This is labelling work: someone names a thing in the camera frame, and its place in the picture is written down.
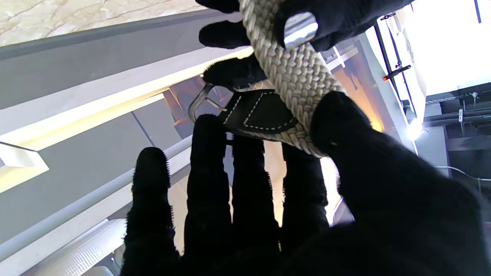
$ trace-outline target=metal buckle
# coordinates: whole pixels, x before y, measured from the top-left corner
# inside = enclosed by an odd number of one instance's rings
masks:
[[[215,87],[213,84],[205,84],[205,87],[196,95],[196,97],[192,100],[188,109],[188,117],[189,120],[194,124],[196,122],[196,110],[200,107],[204,101],[210,103],[213,107],[221,110],[227,111],[226,108],[221,107],[219,104],[215,103],[212,99],[208,98],[208,94]]]

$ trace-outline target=braided elastic belt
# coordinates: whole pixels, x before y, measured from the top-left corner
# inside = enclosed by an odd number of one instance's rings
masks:
[[[247,36],[261,68],[297,124],[279,134],[250,135],[285,142],[317,157],[325,156],[312,143],[310,122],[315,107],[330,91],[345,92],[310,43],[285,49],[273,38],[273,21],[283,0],[240,0]]]

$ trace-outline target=bright light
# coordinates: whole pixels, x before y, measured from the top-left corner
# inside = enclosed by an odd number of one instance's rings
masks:
[[[417,118],[413,119],[408,126],[408,136],[411,140],[416,140],[423,132],[423,125],[418,121]]]

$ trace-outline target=gloved hand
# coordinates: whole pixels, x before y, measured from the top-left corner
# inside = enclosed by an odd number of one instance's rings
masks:
[[[228,177],[223,170],[226,145],[225,129],[215,116],[206,114],[196,120],[183,256],[173,242],[167,159],[158,148],[142,150],[133,178],[133,206],[128,212],[122,276],[206,272],[268,275],[284,257],[328,228],[326,187],[319,159],[283,145],[287,174],[280,229],[274,218],[269,175],[264,170],[263,142],[242,136],[233,139],[232,223]]]
[[[413,0],[286,0],[276,15],[274,34],[284,46],[285,24],[289,18],[311,13],[318,29],[310,43],[318,52],[336,43],[365,32],[375,20],[408,5]],[[239,11],[237,0],[196,0],[198,4],[224,13]],[[209,47],[233,49],[248,46],[250,41],[242,22],[217,22],[205,26],[199,41]],[[246,88],[266,79],[254,55],[244,59],[217,62],[203,73],[203,80],[215,85]]]

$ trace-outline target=wall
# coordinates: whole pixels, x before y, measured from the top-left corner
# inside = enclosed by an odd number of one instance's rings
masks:
[[[426,105],[425,116],[440,114],[440,103]],[[414,143],[416,144],[419,157],[423,158],[433,166],[448,166],[444,127],[425,128],[424,132]],[[447,169],[438,170],[446,176],[449,175]]]
[[[165,100],[41,150],[47,172],[0,193],[0,244],[131,169],[151,142],[181,140]]]
[[[0,109],[203,48],[199,30],[240,14],[203,10],[0,48]]]
[[[227,18],[204,10],[0,48],[0,109],[200,49],[199,30]],[[162,149],[181,139],[160,100],[41,150],[50,170],[0,193],[0,244],[132,168],[152,144],[142,128]]]

